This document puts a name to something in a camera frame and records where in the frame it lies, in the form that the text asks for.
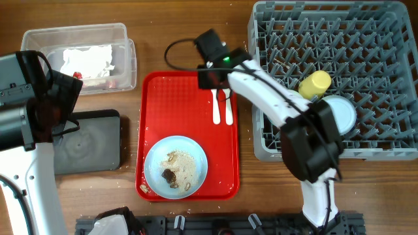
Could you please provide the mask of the white plastic spoon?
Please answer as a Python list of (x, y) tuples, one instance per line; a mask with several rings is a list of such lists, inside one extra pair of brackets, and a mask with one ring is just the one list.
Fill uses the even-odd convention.
[(233, 124), (233, 111), (231, 106), (231, 90), (223, 89), (225, 94), (225, 122), (227, 125)]

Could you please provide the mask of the white plastic fork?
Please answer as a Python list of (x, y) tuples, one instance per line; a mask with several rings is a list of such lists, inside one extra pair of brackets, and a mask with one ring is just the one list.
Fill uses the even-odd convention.
[(219, 103), (217, 99), (217, 89), (212, 89), (212, 121), (215, 125), (219, 125), (221, 122)]

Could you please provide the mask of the light blue plate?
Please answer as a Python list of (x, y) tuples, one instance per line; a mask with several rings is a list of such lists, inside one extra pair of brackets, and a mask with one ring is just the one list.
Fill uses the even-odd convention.
[[(168, 184), (161, 176), (169, 168), (176, 182)], [(208, 159), (194, 140), (185, 136), (169, 136), (154, 144), (144, 160), (144, 179), (157, 195), (179, 200), (197, 192), (208, 173)]]

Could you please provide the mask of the yellow plastic cup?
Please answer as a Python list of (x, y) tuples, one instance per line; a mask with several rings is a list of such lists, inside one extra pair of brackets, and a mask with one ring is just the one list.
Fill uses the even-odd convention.
[(318, 70), (313, 72), (303, 81), (301, 81), (298, 92), (305, 99), (312, 99), (315, 96), (322, 96), (331, 85), (331, 77), (329, 73)]

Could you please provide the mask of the white napkin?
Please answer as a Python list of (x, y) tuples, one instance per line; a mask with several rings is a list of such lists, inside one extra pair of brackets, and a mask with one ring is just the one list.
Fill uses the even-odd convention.
[(103, 78), (110, 76), (115, 66), (112, 62), (112, 46), (92, 46), (88, 50), (66, 49), (63, 52), (64, 64), (60, 72), (73, 75), (81, 74), (82, 78)]

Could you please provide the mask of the light blue bowl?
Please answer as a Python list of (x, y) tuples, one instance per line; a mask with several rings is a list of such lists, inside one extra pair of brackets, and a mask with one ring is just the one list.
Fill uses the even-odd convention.
[(323, 100), (330, 106), (341, 135), (347, 134), (354, 128), (357, 113), (354, 105), (348, 99), (338, 95), (329, 95)]

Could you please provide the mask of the mint green bowl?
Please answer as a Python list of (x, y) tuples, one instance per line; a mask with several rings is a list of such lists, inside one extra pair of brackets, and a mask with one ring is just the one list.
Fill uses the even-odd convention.
[(292, 89), (288, 89), (288, 92), (290, 92), (292, 95), (294, 95), (296, 97), (303, 98), (303, 96), (298, 91), (295, 91), (295, 90), (292, 90)]

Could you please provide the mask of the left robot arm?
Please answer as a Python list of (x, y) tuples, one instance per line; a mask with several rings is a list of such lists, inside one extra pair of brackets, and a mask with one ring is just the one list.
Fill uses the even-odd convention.
[(14, 234), (66, 234), (54, 141), (79, 130), (71, 118), (82, 81), (38, 51), (1, 57), (1, 190)]

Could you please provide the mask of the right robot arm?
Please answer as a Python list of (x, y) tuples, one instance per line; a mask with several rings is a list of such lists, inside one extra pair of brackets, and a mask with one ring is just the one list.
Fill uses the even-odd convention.
[(265, 72), (245, 50), (199, 50), (205, 88), (226, 85), (267, 115), (280, 130), (281, 157), (301, 182), (302, 212), (319, 234), (326, 234), (338, 209), (334, 182), (344, 147), (330, 106), (293, 95)]

